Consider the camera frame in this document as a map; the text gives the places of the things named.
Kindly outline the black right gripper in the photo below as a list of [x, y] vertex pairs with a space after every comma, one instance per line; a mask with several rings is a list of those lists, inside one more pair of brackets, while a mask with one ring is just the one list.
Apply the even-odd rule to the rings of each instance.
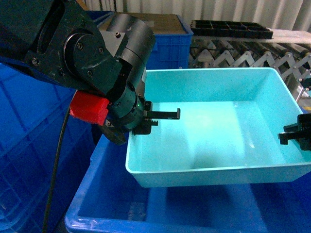
[[278, 134], [281, 145], [287, 145], [289, 140], [299, 139], [302, 150], [311, 150], [311, 115], [301, 114], [297, 123], [283, 127], [284, 132]]

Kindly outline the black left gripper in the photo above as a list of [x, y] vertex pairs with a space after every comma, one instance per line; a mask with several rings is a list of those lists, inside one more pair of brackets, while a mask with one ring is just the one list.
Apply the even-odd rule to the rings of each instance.
[[108, 106], [108, 115], [101, 126], [103, 135], [116, 145], [123, 145], [127, 139], [125, 134], [149, 135], [152, 126], [158, 126], [157, 120], [179, 120], [180, 108], [176, 112], [150, 111], [152, 104], [147, 103], [145, 93], [146, 69], [135, 77], [138, 81], [134, 86], [128, 78], [122, 76], [125, 87], [122, 95]]

